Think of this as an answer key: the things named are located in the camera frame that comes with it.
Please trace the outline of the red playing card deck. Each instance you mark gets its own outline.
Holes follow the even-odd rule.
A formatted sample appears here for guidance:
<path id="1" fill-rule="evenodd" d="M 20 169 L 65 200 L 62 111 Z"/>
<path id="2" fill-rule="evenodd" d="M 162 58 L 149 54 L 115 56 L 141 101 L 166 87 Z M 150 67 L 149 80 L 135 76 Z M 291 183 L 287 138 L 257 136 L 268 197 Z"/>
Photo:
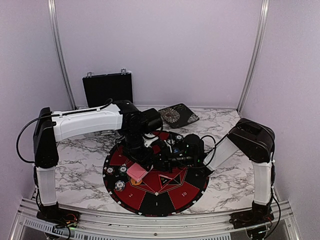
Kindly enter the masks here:
<path id="1" fill-rule="evenodd" d="M 136 182 L 140 182 L 148 174 L 148 171 L 141 167 L 138 163 L 134 163 L 127 169 L 126 173 Z"/>

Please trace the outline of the grey 10 chip seat six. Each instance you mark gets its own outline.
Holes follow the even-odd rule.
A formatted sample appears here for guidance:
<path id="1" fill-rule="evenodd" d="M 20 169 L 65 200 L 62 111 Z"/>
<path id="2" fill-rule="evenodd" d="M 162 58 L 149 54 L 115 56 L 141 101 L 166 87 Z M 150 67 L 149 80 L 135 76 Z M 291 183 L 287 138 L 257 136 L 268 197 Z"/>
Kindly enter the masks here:
<path id="1" fill-rule="evenodd" d="M 167 139 L 166 141 L 170 146 L 173 146 L 175 144 L 175 141 L 173 139 Z"/>

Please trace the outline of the green 50 chips seat three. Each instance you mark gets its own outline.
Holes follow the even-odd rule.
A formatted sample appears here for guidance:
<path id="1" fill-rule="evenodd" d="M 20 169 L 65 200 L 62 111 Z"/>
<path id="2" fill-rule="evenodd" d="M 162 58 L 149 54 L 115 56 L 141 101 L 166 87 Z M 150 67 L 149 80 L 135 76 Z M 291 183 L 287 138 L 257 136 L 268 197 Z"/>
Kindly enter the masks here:
<path id="1" fill-rule="evenodd" d="M 125 165 L 119 167 L 118 171 L 121 176 L 125 176 L 127 174 L 128 168 Z"/>

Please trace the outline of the green 50 chip seat seven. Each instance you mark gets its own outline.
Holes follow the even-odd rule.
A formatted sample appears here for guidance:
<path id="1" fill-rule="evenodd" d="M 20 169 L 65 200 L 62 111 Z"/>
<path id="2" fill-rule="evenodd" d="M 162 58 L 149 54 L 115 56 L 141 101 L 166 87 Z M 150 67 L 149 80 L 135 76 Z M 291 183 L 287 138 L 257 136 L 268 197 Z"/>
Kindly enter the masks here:
<path id="1" fill-rule="evenodd" d="M 177 141 L 181 141 L 181 140 L 183 139 L 183 137 L 182 137 L 181 135 L 176 135 L 176 136 L 175 136 L 175 139 L 176 139 Z"/>

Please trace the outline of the orange big blind button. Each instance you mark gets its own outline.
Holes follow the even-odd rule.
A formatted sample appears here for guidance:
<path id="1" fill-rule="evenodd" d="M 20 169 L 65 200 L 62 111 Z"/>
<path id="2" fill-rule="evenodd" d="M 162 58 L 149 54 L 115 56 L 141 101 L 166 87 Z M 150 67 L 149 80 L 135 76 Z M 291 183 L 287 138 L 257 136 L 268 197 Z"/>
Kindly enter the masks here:
<path id="1" fill-rule="evenodd" d="M 142 180 L 137 181 L 137 180 L 134 180 L 133 178 L 130 179 L 130 183 L 133 186 L 139 186 L 142 182 L 143 182 Z"/>

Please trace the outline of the chip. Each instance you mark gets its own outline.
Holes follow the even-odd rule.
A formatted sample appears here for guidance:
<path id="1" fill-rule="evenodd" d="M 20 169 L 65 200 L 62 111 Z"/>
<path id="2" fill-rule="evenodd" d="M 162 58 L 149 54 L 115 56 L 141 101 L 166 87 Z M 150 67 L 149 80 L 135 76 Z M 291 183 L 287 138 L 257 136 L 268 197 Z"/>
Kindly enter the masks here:
<path id="1" fill-rule="evenodd" d="M 115 169 L 112 166 L 106 168 L 106 174 L 112 176 L 115 173 Z"/>

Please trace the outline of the grey 10 chips seat two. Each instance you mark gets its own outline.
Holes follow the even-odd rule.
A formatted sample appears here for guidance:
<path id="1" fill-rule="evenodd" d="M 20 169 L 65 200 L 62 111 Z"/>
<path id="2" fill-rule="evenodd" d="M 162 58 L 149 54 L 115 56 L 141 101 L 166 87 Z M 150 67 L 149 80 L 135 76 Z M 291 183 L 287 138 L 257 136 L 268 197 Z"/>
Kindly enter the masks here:
<path id="1" fill-rule="evenodd" d="M 118 180 L 115 182 L 114 190 L 118 192 L 122 192 L 126 187 L 126 183 L 123 180 Z"/>

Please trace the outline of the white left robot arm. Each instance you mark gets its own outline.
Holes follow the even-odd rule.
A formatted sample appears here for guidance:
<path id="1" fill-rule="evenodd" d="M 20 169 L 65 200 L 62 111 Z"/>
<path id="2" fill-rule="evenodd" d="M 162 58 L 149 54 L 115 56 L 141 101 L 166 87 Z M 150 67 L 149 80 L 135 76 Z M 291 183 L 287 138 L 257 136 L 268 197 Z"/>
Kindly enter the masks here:
<path id="1" fill-rule="evenodd" d="M 35 123 L 33 152 L 35 184 L 40 195 L 39 211 L 53 223 L 63 219 L 56 196 L 55 169 L 59 161 L 57 143 L 78 135 L 100 131 L 119 131 L 124 137 L 130 158 L 148 169 L 150 150 L 144 140 L 147 134 L 161 128 L 161 116 L 154 108 L 140 111 L 129 100 L 113 101 L 109 98 L 102 106 L 54 111 L 45 107 Z"/>

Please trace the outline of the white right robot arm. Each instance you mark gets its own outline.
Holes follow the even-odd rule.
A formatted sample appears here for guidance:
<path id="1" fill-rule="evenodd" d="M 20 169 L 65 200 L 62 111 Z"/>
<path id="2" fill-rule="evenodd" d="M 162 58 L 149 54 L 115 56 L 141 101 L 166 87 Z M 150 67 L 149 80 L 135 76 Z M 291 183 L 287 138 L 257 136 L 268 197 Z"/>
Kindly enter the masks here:
<path id="1" fill-rule="evenodd" d="M 185 167 L 195 170 L 201 178 L 211 175 L 235 152 L 241 151 L 252 162 L 255 192 L 252 209 L 240 212 L 237 220 L 258 224 L 271 213 L 275 133 L 269 127 L 241 118 L 209 152 L 204 150 L 203 138 L 196 134 L 178 139 L 170 133 L 166 140 L 157 140 L 155 144 L 160 148 L 154 163 L 156 169 L 170 171 L 172 167 Z"/>

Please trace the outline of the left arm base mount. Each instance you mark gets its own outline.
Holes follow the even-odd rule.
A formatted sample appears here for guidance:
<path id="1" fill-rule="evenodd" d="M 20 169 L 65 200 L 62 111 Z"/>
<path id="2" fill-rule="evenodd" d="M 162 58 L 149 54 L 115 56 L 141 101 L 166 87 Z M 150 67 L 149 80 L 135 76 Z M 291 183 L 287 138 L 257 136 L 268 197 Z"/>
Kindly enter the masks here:
<path id="1" fill-rule="evenodd" d="M 59 227 L 76 227 L 79 222 L 80 213 L 78 211 L 60 209 L 59 213 L 45 215 L 38 211 L 36 217 L 50 223 L 54 223 Z"/>

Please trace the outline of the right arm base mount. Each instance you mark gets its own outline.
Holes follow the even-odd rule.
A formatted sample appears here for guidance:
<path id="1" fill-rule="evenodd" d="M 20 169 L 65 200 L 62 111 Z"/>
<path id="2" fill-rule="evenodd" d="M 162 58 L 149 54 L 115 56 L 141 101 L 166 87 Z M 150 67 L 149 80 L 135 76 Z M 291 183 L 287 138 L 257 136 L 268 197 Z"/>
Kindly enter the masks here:
<path id="1" fill-rule="evenodd" d="M 272 213 L 261 215 L 259 212 L 255 214 L 252 210 L 247 210 L 232 213 L 229 223 L 233 225 L 234 229 L 240 229 L 272 222 L 274 219 L 275 217 Z"/>

